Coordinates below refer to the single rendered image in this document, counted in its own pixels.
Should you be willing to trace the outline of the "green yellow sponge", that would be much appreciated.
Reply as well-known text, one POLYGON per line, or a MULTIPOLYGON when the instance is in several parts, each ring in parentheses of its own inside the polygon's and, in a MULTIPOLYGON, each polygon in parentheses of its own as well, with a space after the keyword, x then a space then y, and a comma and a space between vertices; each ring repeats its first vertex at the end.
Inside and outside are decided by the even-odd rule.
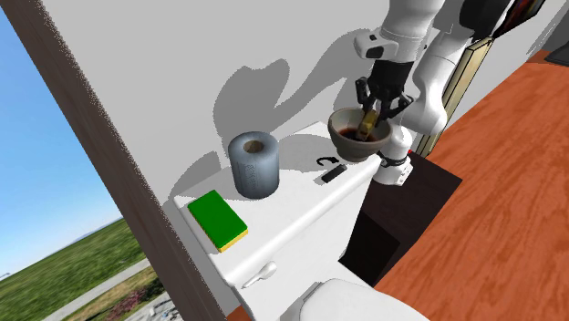
POLYGON ((248 234, 248 226, 216 190, 190 202, 187 208, 220 253, 248 234))

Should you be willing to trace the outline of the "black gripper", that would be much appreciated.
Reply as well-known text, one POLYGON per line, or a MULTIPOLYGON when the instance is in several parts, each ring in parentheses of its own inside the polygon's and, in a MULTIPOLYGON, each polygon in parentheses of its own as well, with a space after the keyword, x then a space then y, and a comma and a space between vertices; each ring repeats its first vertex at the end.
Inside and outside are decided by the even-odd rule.
POLYGON ((412 96, 402 93, 414 62, 399 63, 376 60, 368 78, 355 81, 357 102, 365 113, 380 103, 378 120, 393 119, 415 101, 412 96))

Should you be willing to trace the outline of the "grey brown bowl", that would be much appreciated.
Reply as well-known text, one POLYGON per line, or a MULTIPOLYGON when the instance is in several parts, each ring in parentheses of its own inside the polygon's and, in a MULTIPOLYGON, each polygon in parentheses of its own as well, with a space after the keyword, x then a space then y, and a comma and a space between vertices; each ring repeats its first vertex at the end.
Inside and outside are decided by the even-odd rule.
POLYGON ((355 140, 364 116, 362 108, 339 109, 329 116, 327 129, 331 140, 337 154, 346 161, 365 161, 376 154, 392 136, 392 128, 382 120, 372 128, 366 141, 355 140))

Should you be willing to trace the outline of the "black flat rectangular remote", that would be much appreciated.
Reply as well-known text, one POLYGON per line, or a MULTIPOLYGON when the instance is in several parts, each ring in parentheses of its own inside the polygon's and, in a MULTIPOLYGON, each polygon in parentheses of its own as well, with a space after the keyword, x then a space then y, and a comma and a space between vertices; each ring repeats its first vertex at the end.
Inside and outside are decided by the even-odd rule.
POLYGON ((337 165, 334 169, 326 172, 325 174, 322 175, 321 180, 324 183, 329 183, 331 182, 334 178, 336 178, 338 175, 340 175, 341 173, 343 173, 344 171, 347 170, 347 166, 346 164, 339 164, 337 165))

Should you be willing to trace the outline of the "grey toilet paper roll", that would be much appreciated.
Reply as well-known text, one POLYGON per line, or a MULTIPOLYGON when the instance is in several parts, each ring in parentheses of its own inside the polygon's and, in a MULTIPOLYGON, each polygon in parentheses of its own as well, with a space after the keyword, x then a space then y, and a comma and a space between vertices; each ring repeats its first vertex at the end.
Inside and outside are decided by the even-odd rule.
POLYGON ((233 181, 245 198, 262 199, 279 185, 279 145, 270 134, 249 131, 232 139, 228 146, 233 181))

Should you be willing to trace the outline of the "dark robot stand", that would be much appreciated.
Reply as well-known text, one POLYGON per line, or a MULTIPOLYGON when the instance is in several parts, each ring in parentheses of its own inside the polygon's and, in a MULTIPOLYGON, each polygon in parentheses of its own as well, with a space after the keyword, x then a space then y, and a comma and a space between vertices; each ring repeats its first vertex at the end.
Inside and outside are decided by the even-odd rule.
POLYGON ((401 186, 371 182, 339 259, 366 284, 375 286, 417 242, 462 183, 462 178, 409 153, 413 170, 401 186))

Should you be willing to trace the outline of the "brown framed window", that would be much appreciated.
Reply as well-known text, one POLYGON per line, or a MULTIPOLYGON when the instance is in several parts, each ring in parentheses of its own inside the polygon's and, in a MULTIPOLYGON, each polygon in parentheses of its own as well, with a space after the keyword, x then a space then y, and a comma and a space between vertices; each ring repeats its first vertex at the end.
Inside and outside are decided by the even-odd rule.
POLYGON ((0 273, 123 217, 183 321, 225 321, 41 0, 0 0, 0 273))

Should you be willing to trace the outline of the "pale yellow door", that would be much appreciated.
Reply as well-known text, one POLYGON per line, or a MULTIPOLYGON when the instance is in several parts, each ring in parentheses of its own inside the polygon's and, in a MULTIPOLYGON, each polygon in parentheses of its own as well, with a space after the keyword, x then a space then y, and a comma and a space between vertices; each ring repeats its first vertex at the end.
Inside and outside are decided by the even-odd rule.
POLYGON ((492 37, 485 37, 464 49, 460 61, 442 96, 442 102, 447 112, 448 120, 451 119, 460 104, 462 97, 480 68, 483 59, 490 50, 493 41, 494 39, 492 37))

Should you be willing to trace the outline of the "yellow tan block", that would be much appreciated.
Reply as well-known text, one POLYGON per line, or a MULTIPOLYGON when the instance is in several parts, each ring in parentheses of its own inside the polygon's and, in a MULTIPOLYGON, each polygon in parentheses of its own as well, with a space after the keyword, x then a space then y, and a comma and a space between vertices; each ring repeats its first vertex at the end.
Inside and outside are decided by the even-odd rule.
POLYGON ((356 139, 366 141, 371 130, 375 128, 377 119, 378 113, 374 109, 367 111, 357 127, 356 139))

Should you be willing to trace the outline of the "white toilet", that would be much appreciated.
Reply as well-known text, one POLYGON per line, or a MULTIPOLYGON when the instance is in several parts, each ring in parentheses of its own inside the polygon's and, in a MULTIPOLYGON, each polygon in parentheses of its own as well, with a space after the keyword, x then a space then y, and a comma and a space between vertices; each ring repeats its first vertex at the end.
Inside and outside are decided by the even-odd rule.
POLYGON ((230 164, 174 198, 214 271, 251 321, 429 321, 339 263, 379 157, 343 160, 321 122, 277 141, 279 185, 270 196, 243 197, 230 164), (320 157, 336 157, 339 163, 320 166, 320 157), (324 183, 322 175, 339 164, 347 170, 324 183), (248 234, 222 253, 187 208, 211 190, 248 226, 248 234))

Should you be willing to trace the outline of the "dark framed wall picture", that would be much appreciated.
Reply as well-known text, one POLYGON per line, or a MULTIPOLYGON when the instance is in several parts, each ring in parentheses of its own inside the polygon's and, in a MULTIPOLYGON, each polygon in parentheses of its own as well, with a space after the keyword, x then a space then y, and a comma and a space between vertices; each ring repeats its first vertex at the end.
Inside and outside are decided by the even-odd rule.
POLYGON ((515 0, 491 37, 498 38, 533 18, 544 2, 545 0, 515 0))

